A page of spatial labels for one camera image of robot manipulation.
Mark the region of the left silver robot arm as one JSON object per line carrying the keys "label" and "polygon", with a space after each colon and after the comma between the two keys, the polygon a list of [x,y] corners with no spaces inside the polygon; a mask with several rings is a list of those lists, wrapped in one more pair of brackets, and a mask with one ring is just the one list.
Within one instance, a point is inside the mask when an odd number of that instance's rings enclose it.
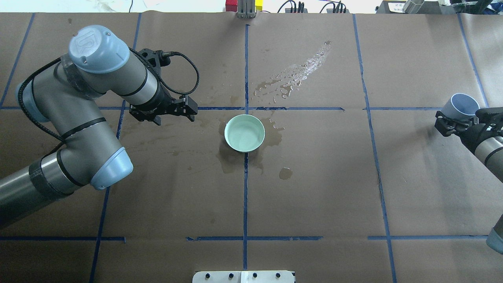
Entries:
{"label": "left silver robot arm", "polygon": [[161,124],[162,115],[195,120],[191,91],[161,78],[177,51],[133,50],[107,27],[79,30],[68,53],[40,68],[17,89],[25,116],[61,143],[29,166],[1,180],[1,228],[91,185],[103,190],[133,171],[126,149],[96,104],[112,91],[129,103],[138,121]]}

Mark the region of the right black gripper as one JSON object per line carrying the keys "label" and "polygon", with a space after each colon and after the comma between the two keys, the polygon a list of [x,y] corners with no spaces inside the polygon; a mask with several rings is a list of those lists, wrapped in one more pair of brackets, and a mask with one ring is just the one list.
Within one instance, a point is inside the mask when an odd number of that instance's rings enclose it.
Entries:
{"label": "right black gripper", "polygon": [[485,140],[502,136],[503,108],[481,108],[475,115],[478,124],[472,125],[472,118],[466,121],[448,118],[441,111],[435,113],[435,129],[444,137],[452,134],[460,137],[463,145],[473,154],[476,148]]}

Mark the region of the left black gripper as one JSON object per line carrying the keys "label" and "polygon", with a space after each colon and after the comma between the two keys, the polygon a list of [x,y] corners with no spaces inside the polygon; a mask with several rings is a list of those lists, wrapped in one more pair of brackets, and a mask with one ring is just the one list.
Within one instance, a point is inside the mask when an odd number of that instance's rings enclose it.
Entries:
{"label": "left black gripper", "polygon": [[130,49],[137,59],[145,66],[146,77],[140,90],[134,93],[139,94],[144,90],[149,81],[153,81],[155,88],[151,97],[142,103],[130,102],[129,113],[138,121],[149,121],[161,125],[161,115],[183,116],[191,122],[195,122],[195,116],[198,113],[197,103],[186,96],[185,92],[176,91],[171,88],[161,78],[162,67],[171,63],[171,57],[185,54],[178,51],[149,50],[145,48],[140,52]]}

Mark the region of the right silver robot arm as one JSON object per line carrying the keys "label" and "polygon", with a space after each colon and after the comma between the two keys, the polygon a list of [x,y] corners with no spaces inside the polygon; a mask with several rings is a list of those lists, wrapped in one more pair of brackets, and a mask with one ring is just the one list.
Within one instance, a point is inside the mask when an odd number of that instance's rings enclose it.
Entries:
{"label": "right silver robot arm", "polygon": [[454,134],[461,143],[499,181],[503,180],[502,108],[481,108],[468,120],[451,118],[445,111],[435,113],[435,128],[448,137]]}

